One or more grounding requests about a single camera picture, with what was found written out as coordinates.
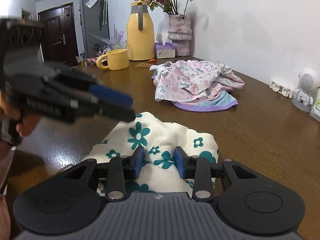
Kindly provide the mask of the left hand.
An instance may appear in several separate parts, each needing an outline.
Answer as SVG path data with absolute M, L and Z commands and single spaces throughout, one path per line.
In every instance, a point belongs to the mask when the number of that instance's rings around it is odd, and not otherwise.
M 1 121 L 4 116 L 17 122 L 16 131 L 23 138 L 29 136 L 33 132 L 42 118 L 42 116 L 37 114 L 22 114 L 19 109 L 11 106 L 7 102 L 5 95 L 1 90 Z

